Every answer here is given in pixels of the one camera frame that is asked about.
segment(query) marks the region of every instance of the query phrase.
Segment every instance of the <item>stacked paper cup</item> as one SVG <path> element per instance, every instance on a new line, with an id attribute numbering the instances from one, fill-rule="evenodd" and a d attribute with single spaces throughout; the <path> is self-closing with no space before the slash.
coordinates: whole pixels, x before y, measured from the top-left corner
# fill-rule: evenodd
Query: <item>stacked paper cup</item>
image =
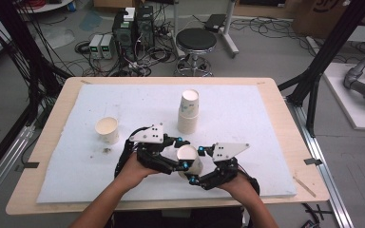
<path id="1" fill-rule="evenodd" d="M 188 89 L 182 93 L 182 101 L 179 108 L 179 120 L 177 128 L 183 134 L 192 134 L 197 129 L 197 121 L 200 111 L 200 95 L 194 89 Z"/>

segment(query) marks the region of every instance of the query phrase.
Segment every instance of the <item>caster wheel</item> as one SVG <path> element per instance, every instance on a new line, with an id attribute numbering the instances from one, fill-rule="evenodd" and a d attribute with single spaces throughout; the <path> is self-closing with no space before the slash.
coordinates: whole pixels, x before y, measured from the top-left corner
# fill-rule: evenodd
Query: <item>caster wheel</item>
<path id="1" fill-rule="evenodd" d="M 201 64 L 198 69 L 201 69 L 201 70 L 206 70 L 206 65 L 205 64 Z"/>
<path id="2" fill-rule="evenodd" d="M 184 67 L 184 64 L 178 64 L 178 65 L 177 65 L 177 68 L 178 68 L 178 69 L 183 69 L 183 67 Z"/>

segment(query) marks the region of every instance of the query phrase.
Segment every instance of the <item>black stool seat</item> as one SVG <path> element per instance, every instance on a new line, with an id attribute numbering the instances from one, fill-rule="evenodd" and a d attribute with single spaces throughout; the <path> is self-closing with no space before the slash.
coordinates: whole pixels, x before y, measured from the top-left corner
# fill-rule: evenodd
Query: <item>black stool seat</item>
<path id="1" fill-rule="evenodd" d="M 216 37 L 203 28 L 187 28 L 180 31 L 176 37 L 177 44 L 186 50 L 208 50 L 216 44 Z"/>

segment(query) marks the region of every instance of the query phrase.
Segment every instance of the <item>forearm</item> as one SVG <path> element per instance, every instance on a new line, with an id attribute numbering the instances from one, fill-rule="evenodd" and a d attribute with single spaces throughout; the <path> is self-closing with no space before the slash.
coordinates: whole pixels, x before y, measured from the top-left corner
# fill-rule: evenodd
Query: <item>forearm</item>
<path id="1" fill-rule="evenodd" d="M 278 227 L 271 213 L 249 182 L 238 186 L 230 194 L 247 209 L 254 227 Z"/>
<path id="2" fill-rule="evenodd" d="M 125 192 L 114 180 L 69 227 L 104 227 Z"/>
<path id="3" fill-rule="evenodd" d="M 254 227 L 275 228 L 278 227 L 271 213 L 263 204 L 258 195 L 253 199 L 246 199 L 241 203 L 250 214 L 251 220 L 253 220 Z"/>

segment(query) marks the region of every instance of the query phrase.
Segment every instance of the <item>stool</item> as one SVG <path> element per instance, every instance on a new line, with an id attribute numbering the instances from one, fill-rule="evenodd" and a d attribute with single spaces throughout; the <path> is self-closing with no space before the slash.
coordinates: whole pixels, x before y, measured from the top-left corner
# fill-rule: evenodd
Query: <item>stool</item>
<path id="1" fill-rule="evenodd" d="M 214 34 L 203 28 L 187 28 L 177 34 L 176 45 L 186 56 L 178 61 L 174 73 L 196 76 L 199 72 L 202 77 L 213 76 L 210 63 L 198 55 L 209 53 L 215 48 Z"/>

